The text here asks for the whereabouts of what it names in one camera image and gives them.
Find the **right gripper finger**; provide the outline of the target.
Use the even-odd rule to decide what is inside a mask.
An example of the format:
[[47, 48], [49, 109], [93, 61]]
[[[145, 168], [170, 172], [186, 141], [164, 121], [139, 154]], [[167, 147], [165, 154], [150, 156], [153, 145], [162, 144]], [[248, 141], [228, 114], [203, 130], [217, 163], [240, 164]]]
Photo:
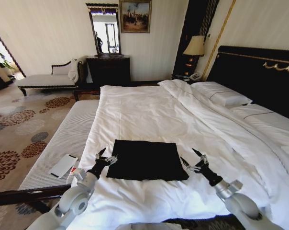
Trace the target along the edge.
[[200, 172], [200, 167], [199, 166], [196, 166], [196, 165], [191, 166], [183, 157], [180, 156], [180, 158], [181, 158], [183, 164], [186, 166], [186, 168], [188, 170], [193, 171], [195, 173], [199, 173]]
[[209, 165], [207, 156], [205, 154], [202, 154], [196, 149], [192, 149], [192, 150], [200, 157], [200, 161], [196, 164], [196, 166]]

